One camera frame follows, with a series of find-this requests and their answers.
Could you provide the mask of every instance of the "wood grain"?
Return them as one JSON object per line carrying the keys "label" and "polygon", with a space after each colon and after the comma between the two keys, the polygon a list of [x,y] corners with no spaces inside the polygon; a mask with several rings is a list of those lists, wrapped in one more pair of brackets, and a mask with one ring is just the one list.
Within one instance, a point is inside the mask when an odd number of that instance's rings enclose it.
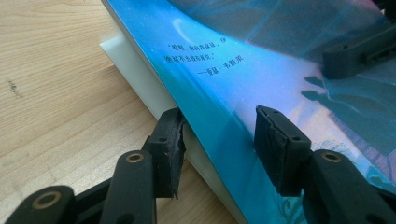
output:
{"label": "wood grain", "polygon": [[[99,0],[0,2],[0,223],[50,185],[80,193],[109,178],[156,120],[99,43],[119,33]],[[193,167],[159,223],[230,223]]]}

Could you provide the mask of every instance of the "metal rivet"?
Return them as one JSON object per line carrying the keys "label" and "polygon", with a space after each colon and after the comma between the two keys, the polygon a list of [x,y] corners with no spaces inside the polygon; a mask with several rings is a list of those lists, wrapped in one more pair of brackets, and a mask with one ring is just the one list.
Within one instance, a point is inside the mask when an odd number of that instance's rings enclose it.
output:
{"label": "metal rivet", "polygon": [[140,162],[145,158],[145,156],[143,156],[143,154],[140,153],[133,153],[129,156],[126,157],[126,161],[128,162]]}
{"label": "metal rivet", "polygon": [[332,161],[332,162],[340,162],[342,160],[342,158],[333,153],[333,152],[323,152],[321,154],[322,158],[325,159],[326,161]]}
{"label": "metal rivet", "polygon": [[45,209],[51,207],[59,202],[61,196],[62,194],[59,191],[50,191],[43,193],[33,201],[32,207],[35,209]]}

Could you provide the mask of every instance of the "book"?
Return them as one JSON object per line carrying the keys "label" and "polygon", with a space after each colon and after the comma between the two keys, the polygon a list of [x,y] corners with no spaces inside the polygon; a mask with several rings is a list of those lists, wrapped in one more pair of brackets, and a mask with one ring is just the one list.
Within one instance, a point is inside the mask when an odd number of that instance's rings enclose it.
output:
{"label": "book", "polygon": [[185,115],[249,223],[304,222],[253,147],[255,108],[291,119],[395,193],[395,60],[347,79],[321,73],[320,53],[386,19],[371,1],[126,1],[104,4]]}

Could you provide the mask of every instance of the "glossy cover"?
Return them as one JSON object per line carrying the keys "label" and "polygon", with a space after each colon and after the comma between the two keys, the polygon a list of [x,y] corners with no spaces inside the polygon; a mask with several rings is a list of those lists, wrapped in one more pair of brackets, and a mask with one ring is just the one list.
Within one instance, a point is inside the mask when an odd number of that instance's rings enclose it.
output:
{"label": "glossy cover", "polygon": [[396,192],[395,60],[328,80],[321,52],[385,18],[371,1],[106,0],[158,75],[249,223],[301,223],[253,148],[256,105],[276,108],[313,142],[340,151]]}

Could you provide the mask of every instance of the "wooden surface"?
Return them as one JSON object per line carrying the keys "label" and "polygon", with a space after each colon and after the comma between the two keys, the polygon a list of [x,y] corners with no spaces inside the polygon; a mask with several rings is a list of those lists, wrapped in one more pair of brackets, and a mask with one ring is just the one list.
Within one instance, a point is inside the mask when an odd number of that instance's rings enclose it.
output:
{"label": "wooden surface", "polygon": [[[119,29],[99,0],[0,2],[0,223],[50,185],[109,178],[156,120],[100,49]],[[187,162],[159,223],[235,222]]]}

